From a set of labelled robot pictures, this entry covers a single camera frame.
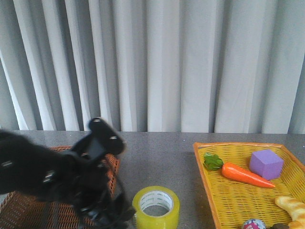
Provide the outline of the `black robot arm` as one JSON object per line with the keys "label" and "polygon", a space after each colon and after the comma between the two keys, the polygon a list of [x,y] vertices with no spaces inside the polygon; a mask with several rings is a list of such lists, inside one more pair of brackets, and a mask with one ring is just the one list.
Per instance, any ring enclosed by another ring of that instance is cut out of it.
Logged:
{"label": "black robot arm", "polygon": [[135,209],[125,192],[113,198],[107,173],[108,154],[118,155],[125,142],[103,119],[89,122],[90,133],[71,149],[55,152],[8,131],[0,133],[0,192],[35,196],[43,202],[71,205],[84,227],[90,219],[97,229],[125,229]]}

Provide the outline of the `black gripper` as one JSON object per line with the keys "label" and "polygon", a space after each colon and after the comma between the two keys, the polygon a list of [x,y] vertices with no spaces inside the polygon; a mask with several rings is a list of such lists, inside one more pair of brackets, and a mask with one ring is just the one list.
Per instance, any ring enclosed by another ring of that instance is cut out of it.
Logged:
{"label": "black gripper", "polygon": [[123,192],[113,198],[108,187],[108,173],[116,174],[109,156],[121,154],[125,142],[100,117],[89,122],[89,129],[91,132],[67,152],[78,169],[71,204],[79,215],[89,215],[97,229],[126,229],[126,221],[136,210]]}

